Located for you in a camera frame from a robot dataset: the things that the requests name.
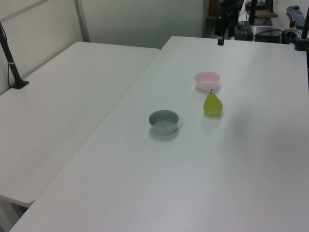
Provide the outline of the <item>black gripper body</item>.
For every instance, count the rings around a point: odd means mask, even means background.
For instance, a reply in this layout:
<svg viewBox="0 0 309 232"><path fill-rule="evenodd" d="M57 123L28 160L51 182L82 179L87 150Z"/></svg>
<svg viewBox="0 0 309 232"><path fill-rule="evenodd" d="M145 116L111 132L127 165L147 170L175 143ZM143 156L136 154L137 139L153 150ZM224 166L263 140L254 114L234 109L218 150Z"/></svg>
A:
<svg viewBox="0 0 309 232"><path fill-rule="evenodd" d="M230 14L239 11L238 0L218 0L218 10L221 13L221 17L229 16Z"/></svg>

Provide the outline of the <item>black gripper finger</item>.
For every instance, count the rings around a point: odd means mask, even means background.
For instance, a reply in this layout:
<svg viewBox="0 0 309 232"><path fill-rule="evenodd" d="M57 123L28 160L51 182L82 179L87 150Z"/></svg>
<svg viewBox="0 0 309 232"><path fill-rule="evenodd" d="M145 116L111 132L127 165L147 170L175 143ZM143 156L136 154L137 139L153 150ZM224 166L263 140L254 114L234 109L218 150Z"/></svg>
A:
<svg viewBox="0 0 309 232"><path fill-rule="evenodd" d="M236 13L230 12L227 14L227 38L231 39L235 34L235 20Z"/></svg>
<svg viewBox="0 0 309 232"><path fill-rule="evenodd" d="M217 36L217 44L224 45L224 21L221 17L215 20L215 35Z"/></svg>

